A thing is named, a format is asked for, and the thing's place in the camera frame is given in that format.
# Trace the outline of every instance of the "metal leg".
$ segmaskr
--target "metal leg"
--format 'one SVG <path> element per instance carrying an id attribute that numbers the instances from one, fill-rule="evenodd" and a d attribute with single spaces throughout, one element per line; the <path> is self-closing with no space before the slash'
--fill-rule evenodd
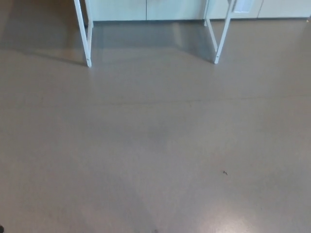
<path id="1" fill-rule="evenodd" d="M 83 23 L 83 16 L 82 16 L 80 0 L 74 0 L 74 5 L 75 5 L 75 8 L 76 8 L 76 13 L 77 13 L 77 17 L 78 17 L 78 22 L 79 22 L 79 28 L 80 28 L 83 48 L 84 48 L 84 52 L 85 52 L 85 55 L 86 55 L 86 63 L 87 63 L 88 67 L 91 67 L 92 66 L 92 62 L 91 62 L 91 44 L 92 44 L 93 19 L 91 17 L 89 0 L 86 0 L 86 11 L 87 11 L 87 17 L 88 17 L 88 32 L 87 32 L 87 36 L 86 36 L 86 30 L 84 28 L 84 23 Z"/>
<path id="2" fill-rule="evenodd" d="M 220 39 L 219 45 L 217 45 L 217 41 L 216 41 L 216 37 L 213 31 L 213 27 L 212 24 L 210 22 L 210 19 L 208 17 L 208 11 L 209 11 L 209 0 L 206 1 L 205 4 L 205 9 L 204 9 L 204 26 L 208 27 L 212 42 L 213 42 L 213 46 L 214 46 L 214 50 L 215 50 L 215 58 L 214 58 L 214 64 L 217 64 L 219 62 L 219 58 L 220 58 L 220 54 L 223 50 L 223 46 L 225 43 L 225 37 L 227 35 L 228 32 L 228 28 L 229 28 L 229 24 L 231 21 L 231 17 L 232 17 L 232 11 L 233 11 L 233 6 L 235 4 L 236 0 L 228 0 L 229 3 L 229 8 L 226 14 L 226 18 L 225 18 L 225 26 L 224 26 L 224 30 L 223 30 L 223 34 L 222 37 Z"/>
<path id="3" fill-rule="evenodd" d="M 235 2 L 235 0 L 231 0 L 229 2 L 229 8 L 228 8 L 228 11 L 227 11 L 227 15 L 225 17 L 225 26 L 224 26 L 222 38 L 220 39 L 219 46 L 218 46 L 218 49 L 217 49 L 217 52 L 216 52 L 216 57 L 215 57 L 215 61 L 214 61 L 215 64 L 218 63 L 220 54 L 222 53 L 222 50 L 223 50 L 223 46 L 224 46 L 224 42 L 225 42 L 225 37 L 227 36 L 229 24 L 230 24 L 230 21 L 231 21 L 231 16 L 232 16 L 232 10 L 233 10 L 234 2 Z"/>

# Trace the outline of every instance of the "white cabinet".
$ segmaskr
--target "white cabinet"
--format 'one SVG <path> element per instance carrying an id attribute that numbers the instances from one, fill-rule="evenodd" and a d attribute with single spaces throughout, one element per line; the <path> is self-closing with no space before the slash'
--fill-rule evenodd
<path id="1" fill-rule="evenodd" d="M 252 1 L 249 13 L 233 18 L 309 17 L 311 0 Z M 90 0 L 94 21 L 203 19 L 206 0 Z M 209 0 L 211 19 L 225 18 L 227 0 Z"/>
<path id="2" fill-rule="evenodd" d="M 259 18 L 309 17 L 311 0 L 264 0 Z"/>
<path id="3" fill-rule="evenodd" d="M 147 0 L 147 20 L 203 19 L 206 0 Z"/>
<path id="4" fill-rule="evenodd" d="M 262 0 L 250 0 L 252 1 L 252 9 L 249 13 L 234 13 L 233 18 L 257 18 Z M 227 0 L 210 0 L 209 2 L 209 17 L 211 19 L 225 18 L 228 10 Z"/>
<path id="5" fill-rule="evenodd" d="M 90 0 L 94 21 L 146 20 L 146 0 Z"/>
<path id="6" fill-rule="evenodd" d="M 262 0 L 252 1 L 249 13 L 234 13 L 233 18 L 257 18 Z M 203 19 L 206 0 L 147 0 L 147 20 Z M 227 0 L 209 0 L 211 19 L 225 18 Z"/>

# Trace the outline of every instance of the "table frame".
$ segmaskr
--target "table frame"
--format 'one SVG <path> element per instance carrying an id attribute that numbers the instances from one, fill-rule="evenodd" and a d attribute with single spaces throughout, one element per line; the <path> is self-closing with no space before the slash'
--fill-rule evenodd
<path id="1" fill-rule="evenodd" d="M 211 40 L 213 43 L 214 47 L 214 54 L 213 54 L 213 63 L 217 64 L 219 62 L 220 55 L 223 50 L 223 46 L 225 43 L 225 38 L 229 29 L 230 21 L 232 18 L 232 13 L 234 11 L 234 5 L 236 4 L 237 0 L 227 0 L 229 3 L 228 11 L 225 17 L 225 26 L 224 30 L 222 33 L 222 37 L 220 39 L 219 44 L 217 44 L 217 40 L 213 31 L 212 24 L 210 22 L 209 18 L 209 3 L 210 1 L 207 0 L 205 3 L 205 9 L 204 9 L 204 26 L 208 28 L 209 34 L 211 36 Z M 90 6 L 90 0 L 85 0 L 86 3 L 86 13 L 87 13 L 87 18 L 88 18 L 88 28 L 87 28 L 87 33 L 86 29 L 84 26 L 84 21 L 83 21 L 83 15 L 82 15 L 82 9 L 81 9 L 81 4 L 80 0 L 74 0 L 74 5 L 78 17 L 78 23 L 79 23 L 79 28 L 80 28 L 80 33 L 81 33 L 81 38 L 82 38 L 82 43 L 83 43 L 83 48 L 84 48 L 84 53 L 86 56 L 86 63 L 88 67 L 92 66 L 92 61 L 91 61 L 91 50 L 92 50 L 92 32 L 93 32 L 93 27 L 94 27 L 94 22 L 93 22 L 93 17 L 92 17 L 92 12 L 91 12 L 91 6 Z"/>

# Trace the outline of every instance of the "white furniture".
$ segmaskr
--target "white furniture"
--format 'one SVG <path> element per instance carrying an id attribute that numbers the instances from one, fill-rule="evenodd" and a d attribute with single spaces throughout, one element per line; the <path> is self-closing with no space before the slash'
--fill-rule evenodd
<path id="1" fill-rule="evenodd" d="M 89 0 L 94 21 L 146 20 L 146 0 Z"/>
<path id="2" fill-rule="evenodd" d="M 74 0 L 74 4 L 75 4 L 75 8 L 76 8 L 76 12 L 77 12 L 77 17 L 78 17 L 78 22 L 79 22 L 79 28 L 80 28 L 80 32 L 81 32 L 81 38 L 82 38 L 82 42 L 83 42 L 83 47 L 84 47 L 84 51 L 85 51 L 85 56 L 86 56 L 86 63 L 88 67 L 92 66 L 92 62 L 91 62 L 91 49 L 92 49 L 92 31 L 93 31 L 93 15 L 92 15 L 92 11 L 91 11 L 91 5 L 90 5 L 90 1 L 89 0 L 85 0 L 86 2 L 86 12 L 87 12 L 87 17 L 88 17 L 88 30 L 87 30 L 87 34 L 86 34 L 86 30 L 84 28 L 84 22 L 83 22 L 83 16 L 82 16 L 82 9 L 81 9 L 81 5 L 80 5 L 80 0 Z M 214 63 L 217 64 L 223 49 L 223 45 L 225 42 L 225 37 L 229 28 L 229 24 L 230 24 L 230 20 L 232 17 L 232 13 L 233 13 L 233 6 L 235 5 L 235 3 L 237 2 L 237 0 L 228 0 L 228 10 L 226 13 L 226 17 L 225 17 L 225 26 L 224 26 L 224 30 L 222 33 L 222 37 L 220 39 L 219 44 L 217 44 L 215 35 L 214 35 L 214 31 L 210 22 L 210 19 L 208 18 L 208 11 L 210 9 L 209 4 L 210 1 L 206 0 L 205 5 L 204 5 L 204 20 L 205 23 L 204 25 L 208 28 L 210 36 L 211 36 L 211 40 L 213 42 L 213 46 L 214 46 Z"/>
<path id="3" fill-rule="evenodd" d="M 227 0 L 209 0 L 208 17 L 224 19 Z M 94 21 L 203 19 L 206 0 L 90 0 Z M 245 0 L 249 13 L 232 18 L 309 17 L 311 0 Z"/>
<path id="4" fill-rule="evenodd" d="M 264 0 L 259 18 L 310 17 L 311 0 Z"/>

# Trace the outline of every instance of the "floor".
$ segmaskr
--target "floor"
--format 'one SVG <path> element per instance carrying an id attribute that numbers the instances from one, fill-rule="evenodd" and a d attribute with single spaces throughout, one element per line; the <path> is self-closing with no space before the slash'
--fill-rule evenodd
<path id="1" fill-rule="evenodd" d="M 311 232 L 310 38 L 234 21 L 215 66 L 201 23 L 96 24 L 88 69 L 72 1 L 0 1 L 0 224 Z"/>

